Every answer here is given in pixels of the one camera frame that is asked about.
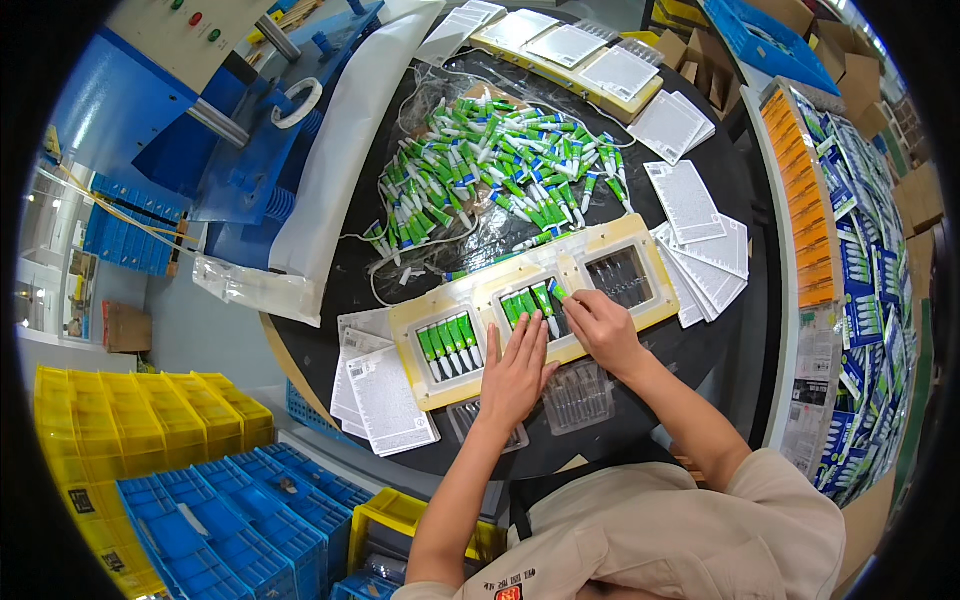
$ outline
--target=floor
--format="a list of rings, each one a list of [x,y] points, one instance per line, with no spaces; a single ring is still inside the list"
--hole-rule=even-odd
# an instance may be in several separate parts
[[[644,0],[568,0],[558,2],[558,9],[571,15],[594,20],[619,31],[640,29]],[[327,0],[309,22],[316,22],[347,7],[346,0]],[[202,230],[193,224],[189,234],[197,236]],[[761,231],[754,236],[762,235]],[[762,240],[755,239],[755,252],[762,248]],[[751,285],[745,293],[747,314],[763,317],[745,320],[740,339],[742,348],[762,348],[764,330],[756,326],[765,323],[766,280],[765,258],[755,254]],[[277,429],[286,429],[284,436],[301,444],[328,468],[354,479],[356,483],[376,491],[379,486],[391,485],[413,495],[428,498],[440,478],[406,469],[389,461],[377,459],[369,452],[343,448],[330,439],[302,427],[284,414],[283,388],[286,377],[278,366],[264,336],[258,314],[237,304],[224,304],[192,281],[192,260],[181,260],[180,272],[172,279],[151,277],[147,286],[146,310],[154,317],[154,365],[169,372],[221,372],[237,387],[248,390],[270,406],[277,414]],[[718,363],[698,389],[714,405],[721,405],[732,415],[734,425],[746,432],[753,421],[752,406],[756,404],[756,382],[761,365],[755,356],[737,354]],[[669,436],[661,429],[655,439],[669,445]],[[348,472],[348,466],[354,473]],[[501,489],[489,489],[485,502],[487,517],[502,515],[499,502]]]

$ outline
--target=beige shirt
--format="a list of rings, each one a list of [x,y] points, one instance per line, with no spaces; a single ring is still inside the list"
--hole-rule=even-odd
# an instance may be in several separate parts
[[[751,454],[726,493],[683,468],[606,468],[530,510],[533,537],[460,589],[421,582],[394,600],[572,599],[589,580],[667,598],[829,598],[846,534],[840,510],[776,450]]]

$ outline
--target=finger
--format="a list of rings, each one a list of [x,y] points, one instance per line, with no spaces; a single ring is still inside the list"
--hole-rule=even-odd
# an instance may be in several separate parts
[[[584,330],[582,327],[580,327],[580,324],[577,323],[574,319],[567,319],[566,324],[570,326],[570,331],[573,331],[573,335],[575,335],[577,339],[580,340],[580,344],[583,345],[584,350],[586,350],[587,352],[590,352],[590,346],[589,346],[589,340],[587,339],[587,334],[584,333]]]
[[[516,360],[520,365],[529,365],[530,357],[533,355],[534,346],[542,333],[543,313],[537,309],[534,311],[534,318],[527,325],[526,333],[523,334],[523,342],[520,343],[520,350],[516,354]]]
[[[546,360],[546,343],[549,339],[549,327],[546,321],[540,321],[540,331],[537,333],[537,341],[534,344],[534,351],[530,354],[530,369],[539,369]]]
[[[580,302],[595,317],[607,317],[611,313],[613,300],[600,290],[577,290],[573,293],[573,299]]]
[[[520,320],[516,322],[514,335],[510,336],[510,342],[507,342],[507,349],[503,350],[503,363],[513,365],[516,360],[516,353],[520,350],[520,344],[523,342],[523,334],[527,331],[527,322],[530,321],[530,315],[523,313]]]
[[[590,314],[590,311],[574,298],[564,298],[563,305],[568,323],[576,322],[581,327],[589,327],[591,324],[596,323],[596,318]]]
[[[557,369],[560,368],[560,361],[555,360],[549,365],[543,367],[543,371],[540,372],[540,393],[543,393],[543,388],[546,387],[546,382],[550,380],[550,377],[553,376],[553,373],[557,372]]]
[[[491,323],[487,327],[487,367],[500,362],[500,336],[497,335],[496,325]]]

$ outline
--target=left hand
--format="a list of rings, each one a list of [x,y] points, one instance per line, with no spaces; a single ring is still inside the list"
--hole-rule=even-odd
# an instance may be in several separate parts
[[[487,363],[480,391],[480,417],[507,436],[530,415],[543,386],[560,366],[546,360],[547,323],[538,310],[523,313],[500,358],[496,325],[487,329]]]

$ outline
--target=worker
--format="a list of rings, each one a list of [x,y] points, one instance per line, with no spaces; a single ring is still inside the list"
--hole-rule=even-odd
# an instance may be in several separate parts
[[[584,349],[657,414],[709,490],[661,446],[651,450],[649,438],[638,442],[643,464],[519,482],[532,482],[523,490],[532,502],[511,486],[512,505],[522,506],[511,509],[510,549],[465,581],[493,467],[559,366],[543,364],[541,313],[524,314],[502,357],[495,327],[487,332],[480,415],[423,514],[394,600],[829,598],[846,540],[836,505],[775,449],[752,452],[640,345],[630,313],[603,292],[576,292],[564,312]]]

